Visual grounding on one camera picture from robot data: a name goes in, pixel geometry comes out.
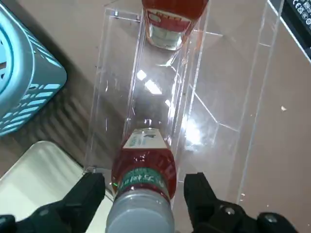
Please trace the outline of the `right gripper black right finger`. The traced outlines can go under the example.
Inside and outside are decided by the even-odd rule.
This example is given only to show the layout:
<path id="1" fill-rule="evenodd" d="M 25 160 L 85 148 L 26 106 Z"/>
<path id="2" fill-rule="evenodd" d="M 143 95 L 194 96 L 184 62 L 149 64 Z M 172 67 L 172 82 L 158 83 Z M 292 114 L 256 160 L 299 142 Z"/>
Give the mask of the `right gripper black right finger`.
<path id="1" fill-rule="evenodd" d="M 284 216 L 262 212 L 256 218 L 231 202 L 216 197 L 202 172 L 187 174 L 184 199 L 194 233 L 296 233 Z"/>

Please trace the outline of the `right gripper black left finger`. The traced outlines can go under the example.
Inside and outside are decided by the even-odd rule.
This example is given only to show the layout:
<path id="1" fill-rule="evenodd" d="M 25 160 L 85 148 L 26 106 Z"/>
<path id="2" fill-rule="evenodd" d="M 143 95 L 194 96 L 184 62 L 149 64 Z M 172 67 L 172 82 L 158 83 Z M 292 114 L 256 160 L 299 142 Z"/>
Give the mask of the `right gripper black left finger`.
<path id="1" fill-rule="evenodd" d="M 85 233 L 105 197 L 101 173 L 86 173 L 59 201 L 37 208 L 27 218 L 0 216 L 2 233 Z"/>

